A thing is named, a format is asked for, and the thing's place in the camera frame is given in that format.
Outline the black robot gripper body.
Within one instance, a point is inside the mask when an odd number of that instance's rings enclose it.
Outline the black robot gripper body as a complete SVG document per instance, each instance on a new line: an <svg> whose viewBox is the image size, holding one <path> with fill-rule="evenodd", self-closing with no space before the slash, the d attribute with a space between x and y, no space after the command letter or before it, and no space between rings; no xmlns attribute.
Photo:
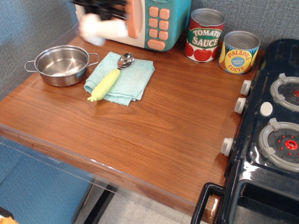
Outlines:
<svg viewBox="0 0 299 224"><path fill-rule="evenodd" d="M86 14L84 6L98 5L99 9L114 8L116 10L116 19L126 20L128 18L128 14L125 11L125 6L128 6L127 0L71 0L71 3L75 4L76 6L82 7L84 14Z"/></svg>

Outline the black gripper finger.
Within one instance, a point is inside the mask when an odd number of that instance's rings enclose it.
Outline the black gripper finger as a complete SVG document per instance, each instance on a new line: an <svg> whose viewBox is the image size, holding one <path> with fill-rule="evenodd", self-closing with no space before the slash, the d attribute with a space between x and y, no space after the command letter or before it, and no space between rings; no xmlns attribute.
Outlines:
<svg viewBox="0 0 299 224"><path fill-rule="evenodd" d="M87 5L84 6L84 9L86 14L100 14L98 5Z"/></svg>
<svg viewBox="0 0 299 224"><path fill-rule="evenodd" d="M115 18L116 10L114 8L100 8L99 12L101 20L105 21Z"/></svg>

